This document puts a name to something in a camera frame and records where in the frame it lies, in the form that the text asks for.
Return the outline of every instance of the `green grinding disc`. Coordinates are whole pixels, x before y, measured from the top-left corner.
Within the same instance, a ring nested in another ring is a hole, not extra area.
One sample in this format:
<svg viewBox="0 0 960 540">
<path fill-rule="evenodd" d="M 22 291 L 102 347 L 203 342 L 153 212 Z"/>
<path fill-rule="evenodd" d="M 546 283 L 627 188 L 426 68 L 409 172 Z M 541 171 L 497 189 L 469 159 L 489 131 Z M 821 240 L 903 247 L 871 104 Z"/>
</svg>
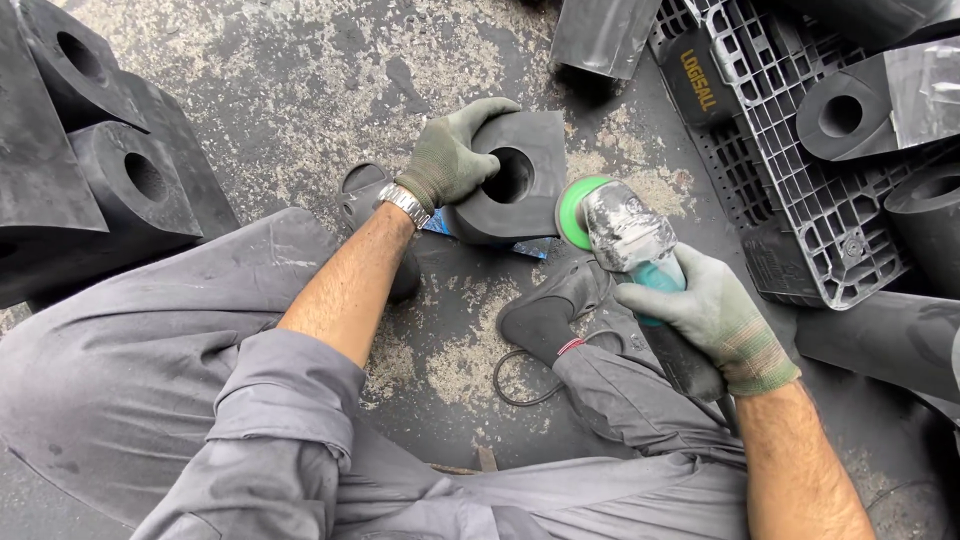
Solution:
<svg viewBox="0 0 960 540">
<path fill-rule="evenodd" d="M 557 222 L 557 231 L 560 238 L 574 246 L 590 251 L 590 236 L 588 231 L 577 221 L 577 206 L 588 193 L 609 182 L 605 176 L 587 176 L 568 185 L 560 194 L 554 219 Z"/>
</svg>

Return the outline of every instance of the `hand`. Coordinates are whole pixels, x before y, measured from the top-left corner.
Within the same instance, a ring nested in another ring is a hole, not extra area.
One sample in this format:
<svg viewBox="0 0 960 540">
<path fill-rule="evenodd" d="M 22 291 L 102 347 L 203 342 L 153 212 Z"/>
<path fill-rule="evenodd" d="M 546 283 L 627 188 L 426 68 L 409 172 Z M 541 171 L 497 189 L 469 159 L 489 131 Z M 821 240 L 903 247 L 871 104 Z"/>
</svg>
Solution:
<svg viewBox="0 0 960 540">
<path fill-rule="evenodd" d="M 686 291 L 623 283 L 613 293 L 616 301 L 673 325 L 713 359 L 734 396 L 765 394 L 800 376 L 727 263 L 683 243 L 674 255 L 686 275 Z"/>
<path fill-rule="evenodd" d="M 396 183 L 417 197 L 423 209 L 435 209 L 466 198 L 486 179 L 500 172 L 500 160 L 474 154 L 470 142 L 487 120 L 520 105 L 504 97 L 478 99 L 449 116 L 426 123 L 407 170 Z"/>
</svg>

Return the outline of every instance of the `person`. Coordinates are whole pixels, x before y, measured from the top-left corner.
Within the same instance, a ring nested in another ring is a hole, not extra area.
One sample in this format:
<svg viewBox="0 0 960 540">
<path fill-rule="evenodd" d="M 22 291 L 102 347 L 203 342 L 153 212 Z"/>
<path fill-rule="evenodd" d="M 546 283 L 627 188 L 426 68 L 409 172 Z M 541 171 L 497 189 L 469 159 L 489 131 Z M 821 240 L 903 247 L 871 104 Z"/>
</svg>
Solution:
<svg viewBox="0 0 960 540">
<path fill-rule="evenodd" d="M 653 371 L 573 334 L 609 283 L 591 258 L 508 304 L 498 327 L 642 457 L 452 477 L 356 420 L 415 219 L 495 174 L 470 140 L 515 110 L 491 98 L 428 122 L 339 249 L 287 209 L 35 314 L 0 342 L 10 451 L 137 540 L 873 538 L 799 370 L 730 268 L 684 245 L 686 292 L 614 296 L 713 358 L 742 443 Z"/>
</svg>

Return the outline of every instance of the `concrete floor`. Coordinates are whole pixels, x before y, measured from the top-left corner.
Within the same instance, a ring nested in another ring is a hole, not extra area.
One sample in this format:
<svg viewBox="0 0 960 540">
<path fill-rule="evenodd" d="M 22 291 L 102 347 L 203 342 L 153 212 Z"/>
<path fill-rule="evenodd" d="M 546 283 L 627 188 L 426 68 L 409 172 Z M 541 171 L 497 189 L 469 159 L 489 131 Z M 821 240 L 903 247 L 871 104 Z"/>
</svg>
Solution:
<svg viewBox="0 0 960 540">
<path fill-rule="evenodd" d="M 287 206 L 313 211 L 341 237 L 332 195 L 359 160 L 399 172 L 427 118 L 479 97 L 562 110 L 568 179 L 624 179 L 669 215 L 681 240 L 749 277 L 736 230 L 645 54 L 634 79 L 611 83 L 549 61 L 559 0 L 60 0 L 106 37 L 127 70 L 166 89 L 195 124 L 243 223 Z M 424 233 L 423 287 L 381 326 L 363 417 L 426 461 L 476 468 L 492 447 L 501 468 L 583 455 L 632 453 L 593 436 L 565 396 L 516 409 L 492 391 L 493 363 L 511 350 L 494 320 L 573 255 L 547 261 L 460 245 Z M 793 312 L 761 303 L 784 343 Z M 0 331 L 25 312 L 0 317 Z M 578 322 L 612 327 L 643 348 L 611 302 Z M 945 537 L 946 500 L 928 455 L 943 441 L 925 409 L 891 387 L 802 362 L 828 434 L 871 506 L 882 538 Z M 518 396 L 553 376 L 508 366 Z M 0 523 L 10 538 L 121 538 L 129 531 L 0 458 Z"/>
</svg>

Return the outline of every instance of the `gray plastic pallet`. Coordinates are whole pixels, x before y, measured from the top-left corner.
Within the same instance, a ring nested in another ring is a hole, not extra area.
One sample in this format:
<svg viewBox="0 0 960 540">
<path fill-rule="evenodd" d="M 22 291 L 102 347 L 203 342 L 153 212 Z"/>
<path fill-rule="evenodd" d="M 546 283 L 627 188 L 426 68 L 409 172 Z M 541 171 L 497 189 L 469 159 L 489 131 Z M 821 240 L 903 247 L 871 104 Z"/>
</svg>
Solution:
<svg viewBox="0 0 960 540">
<path fill-rule="evenodd" d="M 816 21 L 771 7 L 664 0 L 650 45 L 664 79 L 684 77 L 666 51 L 691 36 L 684 33 L 706 33 L 729 118 L 691 126 L 671 94 L 740 232 L 757 290 L 772 301 L 847 309 L 912 265 L 883 198 L 916 170 L 947 161 L 960 141 L 848 162 L 809 155 L 797 138 L 797 107 L 817 81 L 866 55 Z"/>
</svg>

